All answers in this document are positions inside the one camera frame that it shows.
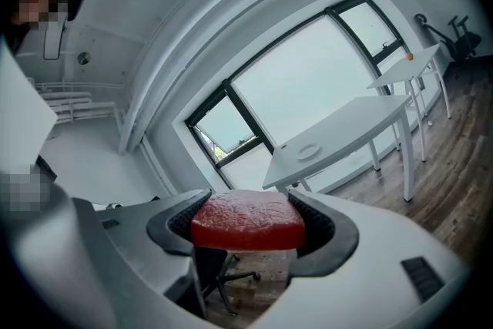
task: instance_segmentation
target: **table leg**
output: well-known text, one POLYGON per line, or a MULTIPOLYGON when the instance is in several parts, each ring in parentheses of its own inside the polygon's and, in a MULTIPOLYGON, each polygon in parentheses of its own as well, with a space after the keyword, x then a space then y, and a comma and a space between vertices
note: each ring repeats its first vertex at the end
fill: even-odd
POLYGON ((373 140, 368 142, 368 147, 370 148, 371 157, 373 158, 373 168, 375 170, 380 170, 380 161, 378 160, 377 149, 375 148, 373 140))
POLYGON ((416 113, 418 114, 418 126, 419 126, 419 134, 421 137, 421 160, 424 162, 426 160, 426 153, 424 151, 424 131, 423 131, 423 123, 421 122, 421 114, 419 111, 419 105, 418 105, 418 100, 416 99, 416 95, 414 94, 414 89, 411 84, 411 81, 406 81, 406 86, 407 89, 409 90, 409 93, 411 94, 411 98, 413 98, 413 104, 416 109, 416 113))
POLYGON ((287 197, 287 188, 285 186, 281 186, 281 185, 276 185, 276 189, 281 192, 281 193, 284 193, 284 196, 287 197))
POLYGON ((401 146, 399 146, 399 139, 397 138, 397 133, 395 132, 395 126, 392 124, 392 132, 394 133, 395 149, 401 151, 401 146))
POLYGON ((307 190, 307 192, 311 192, 311 188, 310 188, 310 186, 308 185, 307 181, 304 178, 302 178, 300 180, 300 183, 301 183, 301 185, 303 185, 303 188, 305 190, 307 190))
POLYGON ((440 82, 439 85, 441 85, 441 91, 443 92, 444 97, 445 97, 445 106, 447 107, 447 117, 451 118, 452 114, 450 112, 450 105, 448 104, 448 95, 447 95, 447 89, 445 88, 444 79, 441 76, 440 70, 438 70, 437 64, 434 61, 432 61, 432 62, 433 62, 433 66, 434 66, 433 69, 434 69, 435 75, 438 76, 438 81, 440 82))
POLYGON ((423 92, 421 91, 421 88, 419 86, 418 78, 415 78, 414 81, 416 82, 416 85, 418 86, 418 95, 421 97, 421 101, 423 102, 424 116, 428 116, 428 112, 426 111, 426 103, 424 102, 423 92))
MULTIPOLYGON (((391 95, 393 94, 394 94, 394 84, 391 84, 391 95)), ((395 132, 394 124, 392 124, 392 132, 394 133, 395 149, 397 151, 400 151, 401 147, 399 146, 399 139, 397 138, 397 133, 395 132)))
POLYGON ((404 162, 404 199, 409 201, 414 195, 414 153, 411 129, 405 110, 401 111, 399 115, 397 128, 401 137, 402 161, 404 162))

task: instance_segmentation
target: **white desk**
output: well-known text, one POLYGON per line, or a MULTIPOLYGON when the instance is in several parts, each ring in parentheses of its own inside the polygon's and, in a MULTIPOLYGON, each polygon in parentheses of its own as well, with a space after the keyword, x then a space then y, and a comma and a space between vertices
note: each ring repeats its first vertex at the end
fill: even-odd
POLYGON ((322 119, 316 125, 278 146, 270 160, 263 181, 265 190, 275 186, 287 194, 287 186, 325 169, 345 156, 370 145, 375 169, 380 169, 372 139, 387 127, 397 123, 404 160, 404 198, 414 194, 414 154, 411 130, 405 107, 409 96, 366 96, 351 100, 348 104, 322 119), (300 161, 297 155, 308 144, 317 144, 320 150, 312 158, 300 161))
MULTIPOLYGON (((427 49, 423 49, 420 52, 414 53, 414 58, 411 61, 408 61, 406 58, 403 58, 395 65, 393 65, 390 69, 388 69, 382 76, 380 76, 378 79, 373 81, 367 88, 372 89, 372 88, 378 88, 381 86, 391 86, 391 93, 392 95, 394 94, 394 84, 396 82, 403 82, 406 85, 406 92, 409 92, 411 94, 411 97, 413 99, 413 104, 414 104, 414 109, 418 113, 418 125, 419 125, 419 132, 420 132, 420 137, 421 137, 421 159, 423 161, 426 160, 426 153, 424 150, 424 132, 423 132, 423 125, 421 122, 421 114, 419 110, 419 105, 418 105, 418 100, 416 99, 416 94, 414 93, 413 86, 412 86, 412 80, 416 81, 418 87, 418 78, 421 76, 425 76, 427 74, 434 74, 435 78, 437 79, 437 84, 438 87, 441 86, 444 97, 445 97, 445 105, 447 106, 447 117, 451 117, 450 113, 450 106, 448 105, 448 97, 447 97, 447 90, 445 88, 445 83, 444 80, 441 77, 441 73, 438 71, 438 68, 435 64, 435 62, 432 62, 433 57, 437 53, 438 49, 440 48, 439 44, 435 44, 432 47, 428 47, 427 49), (425 69, 430 66, 431 71, 424 73, 425 69)), ((423 102, 423 108, 424 108, 424 115, 427 116, 426 112, 426 104, 424 103, 423 99, 423 94, 421 93, 421 90, 418 88, 418 95, 421 97, 421 100, 423 102)))

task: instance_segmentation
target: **black window frame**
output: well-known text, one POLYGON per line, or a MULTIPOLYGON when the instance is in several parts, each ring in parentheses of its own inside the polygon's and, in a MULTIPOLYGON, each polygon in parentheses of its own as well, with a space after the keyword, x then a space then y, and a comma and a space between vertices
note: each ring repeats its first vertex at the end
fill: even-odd
MULTIPOLYGON (((407 47, 407 44, 402 38, 399 31, 395 28, 391 20, 385 15, 385 13, 381 10, 380 7, 377 6, 377 4, 373 0, 343 0, 342 2, 337 3, 336 5, 332 5, 325 10, 327 14, 329 14, 342 26, 346 33, 350 35, 351 38, 357 43, 357 45, 364 50, 365 57, 370 60, 371 66, 373 67, 378 77, 382 75, 380 69, 378 68, 378 64, 385 60, 388 56, 390 56, 394 51, 402 47, 406 53, 410 52, 409 47, 407 47), (391 30, 392 34, 395 37, 395 40, 391 44, 385 45, 382 50, 376 55, 370 54, 356 32, 340 16, 341 13, 364 3, 368 4, 377 13, 377 15, 381 18, 382 21, 384 21, 385 25, 387 25, 387 27, 391 30)), ((420 89, 425 89, 423 79, 420 77, 418 81, 420 89)), ((384 91, 387 95, 391 94, 391 91, 387 86, 384 87, 384 91)))
MULTIPOLYGON (((364 57, 366 63, 371 67, 371 72, 374 74, 375 78, 381 76, 381 71, 378 68, 378 63, 380 63, 382 60, 384 60, 389 55, 391 55, 392 52, 394 52, 399 47, 403 47, 406 52, 409 52, 409 48, 407 47, 405 41, 402 39, 400 33, 397 31, 397 29, 394 27, 394 25, 388 19, 388 17, 384 14, 384 12, 373 2, 373 0, 344 0, 340 3, 337 3, 336 5, 327 7, 323 11, 318 12, 312 17, 294 26, 292 29, 282 34, 280 37, 275 39, 269 45, 261 49, 257 54, 255 54, 252 58, 246 61, 241 67, 239 67, 230 77, 224 79, 221 82, 221 85, 213 93, 211 93, 207 97, 207 99, 205 99, 202 102, 202 104, 185 121, 188 130, 192 133, 192 136, 196 140, 200 149, 204 152, 206 158, 210 161, 211 165, 216 169, 221 179, 230 189, 233 189, 233 185, 228 180, 224 172, 221 170, 223 166, 227 165, 228 163, 231 163, 235 159, 248 153, 249 151, 251 151, 252 149, 254 149, 255 147, 259 146, 262 143, 269 150, 270 154, 272 154, 274 151, 273 143, 269 140, 266 133, 262 130, 262 127, 255 120, 253 114, 248 110, 248 107, 245 105, 245 103, 241 100, 237 92, 232 87, 231 84, 233 80, 241 73, 243 73, 245 70, 247 70, 253 63, 255 63, 256 60, 262 57, 265 53, 269 52, 273 47, 275 47, 276 45, 287 39, 289 36, 297 32, 298 30, 302 29, 306 25, 324 16, 327 16, 331 18, 334 22, 336 22, 341 28, 341 30, 347 35, 347 37, 355 44, 356 49, 364 57), (396 38, 394 42, 392 42, 388 46, 385 46, 385 48, 383 48, 382 51, 376 54, 376 56, 372 56, 370 54, 370 52, 368 51, 364 43, 360 40, 360 38, 357 36, 357 34, 339 16, 341 12, 347 11, 350 8, 353 8, 365 2, 381 17, 381 19, 392 31, 392 34, 396 38), (217 158, 215 157, 214 153, 209 149, 203 137, 200 136, 199 133, 197 132, 198 128, 196 128, 196 125, 215 105, 217 105, 221 100, 225 99, 226 97, 230 99, 231 103, 234 105, 234 107, 241 115, 245 123, 250 127, 255 137, 251 139, 251 141, 236 148, 234 151, 229 153, 228 156, 226 156, 225 158, 216 161, 217 158)), ((422 82, 422 79, 420 79, 420 87, 424 89, 424 84, 422 82)), ((387 86, 385 86, 383 89, 379 91, 379 93, 381 95, 390 95, 391 91, 387 86)))

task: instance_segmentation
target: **black slot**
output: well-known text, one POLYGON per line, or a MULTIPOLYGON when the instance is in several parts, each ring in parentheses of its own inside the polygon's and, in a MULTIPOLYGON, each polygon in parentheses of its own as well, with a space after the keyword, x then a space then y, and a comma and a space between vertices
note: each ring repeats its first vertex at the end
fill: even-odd
POLYGON ((403 260, 401 265, 414 289, 418 292, 422 303, 430 299, 444 286, 444 281, 423 257, 403 260))
POLYGON ((117 227, 120 225, 120 222, 117 220, 103 220, 101 221, 102 227, 104 227, 106 230, 111 229, 112 227, 117 227))

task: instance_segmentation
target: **office chair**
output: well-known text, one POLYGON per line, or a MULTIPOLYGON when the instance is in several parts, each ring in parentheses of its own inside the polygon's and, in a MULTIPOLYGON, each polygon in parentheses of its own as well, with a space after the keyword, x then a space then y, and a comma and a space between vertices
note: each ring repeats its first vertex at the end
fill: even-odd
POLYGON ((261 276, 255 271, 231 274, 229 276, 226 275, 231 260, 240 260, 240 258, 234 254, 229 257, 227 256, 228 253, 225 250, 197 247, 195 250, 195 265, 197 274, 199 275, 200 289, 204 300, 217 288, 228 313, 236 315, 237 312, 231 307, 230 300, 226 295, 224 284, 228 281, 239 280, 240 278, 249 276, 252 276, 255 281, 259 281, 261 276))

